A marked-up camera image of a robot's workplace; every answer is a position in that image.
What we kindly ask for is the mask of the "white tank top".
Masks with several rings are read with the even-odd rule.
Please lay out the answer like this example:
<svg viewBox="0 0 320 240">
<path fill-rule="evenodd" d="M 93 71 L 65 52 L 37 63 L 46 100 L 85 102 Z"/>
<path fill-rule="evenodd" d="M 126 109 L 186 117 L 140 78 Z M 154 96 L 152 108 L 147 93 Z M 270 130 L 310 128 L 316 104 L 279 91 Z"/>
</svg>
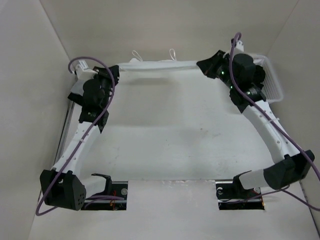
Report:
<svg viewBox="0 0 320 240">
<path fill-rule="evenodd" d="M 177 54 L 174 48 L 169 50 L 170 59 L 159 61 L 143 60 L 141 55 L 133 50 L 133 58 L 129 62 L 117 63 L 119 70 L 122 72 L 160 72 L 160 71 L 186 71 L 186 70 L 200 70 L 196 60 L 181 61 L 177 59 Z"/>
</svg>

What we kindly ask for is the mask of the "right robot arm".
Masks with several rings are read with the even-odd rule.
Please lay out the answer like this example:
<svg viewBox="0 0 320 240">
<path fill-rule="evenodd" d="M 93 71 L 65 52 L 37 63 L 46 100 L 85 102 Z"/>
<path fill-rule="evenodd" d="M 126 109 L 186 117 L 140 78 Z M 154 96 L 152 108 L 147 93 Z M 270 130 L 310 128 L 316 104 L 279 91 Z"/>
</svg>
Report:
<svg viewBox="0 0 320 240">
<path fill-rule="evenodd" d="M 250 198 L 255 188 L 279 190 L 303 180 L 315 156 L 311 150 L 297 149 L 284 136 L 285 130 L 272 113 L 265 94 L 274 75 L 266 60 L 245 53 L 230 57 L 219 50 L 196 65 L 206 77 L 220 79 L 229 88 L 232 103 L 257 130 L 273 160 L 270 167 L 240 173 L 230 183 L 217 183 L 218 199 Z"/>
</svg>

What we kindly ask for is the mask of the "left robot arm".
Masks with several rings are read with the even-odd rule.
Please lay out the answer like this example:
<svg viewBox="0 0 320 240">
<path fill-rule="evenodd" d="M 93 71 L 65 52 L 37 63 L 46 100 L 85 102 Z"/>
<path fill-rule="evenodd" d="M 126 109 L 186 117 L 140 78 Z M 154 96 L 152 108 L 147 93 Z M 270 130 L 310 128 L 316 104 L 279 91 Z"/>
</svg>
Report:
<svg viewBox="0 0 320 240">
<path fill-rule="evenodd" d="M 103 132 L 108 107 L 119 82 L 119 66 L 108 69 L 94 67 L 93 76 L 84 82 L 81 113 L 76 132 L 68 147 L 50 170 L 40 175 L 42 199 L 40 203 L 55 208 L 80 210 L 87 199 L 108 199 L 112 195 L 111 177 L 93 173 L 80 180 L 84 161 L 96 138 Z"/>
</svg>

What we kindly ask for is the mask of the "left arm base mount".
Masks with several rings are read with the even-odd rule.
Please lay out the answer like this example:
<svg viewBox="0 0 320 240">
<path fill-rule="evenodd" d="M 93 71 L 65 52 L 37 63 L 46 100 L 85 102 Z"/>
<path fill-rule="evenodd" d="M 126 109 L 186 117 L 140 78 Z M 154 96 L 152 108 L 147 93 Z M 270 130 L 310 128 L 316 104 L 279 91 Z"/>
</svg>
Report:
<svg viewBox="0 0 320 240">
<path fill-rule="evenodd" d="M 128 182 L 113 181 L 107 191 L 96 193 L 84 202 L 82 211 L 125 211 L 127 209 Z"/>
</svg>

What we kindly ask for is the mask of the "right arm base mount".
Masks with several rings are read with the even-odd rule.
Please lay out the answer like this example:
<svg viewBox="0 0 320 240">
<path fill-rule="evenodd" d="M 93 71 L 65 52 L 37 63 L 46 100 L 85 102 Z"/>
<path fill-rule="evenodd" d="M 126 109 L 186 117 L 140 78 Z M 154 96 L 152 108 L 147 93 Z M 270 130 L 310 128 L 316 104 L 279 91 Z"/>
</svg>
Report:
<svg viewBox="0 0 320 240">
<path fill-rule="evenodd" d="M 216 197 L 218 209 L 221 211 L 235 210 L 264 210 L 264 201 L 261 196 L 260 188 L 241 189 L 234 188 L 233 181 L 216 181 Z"/>
</svg>

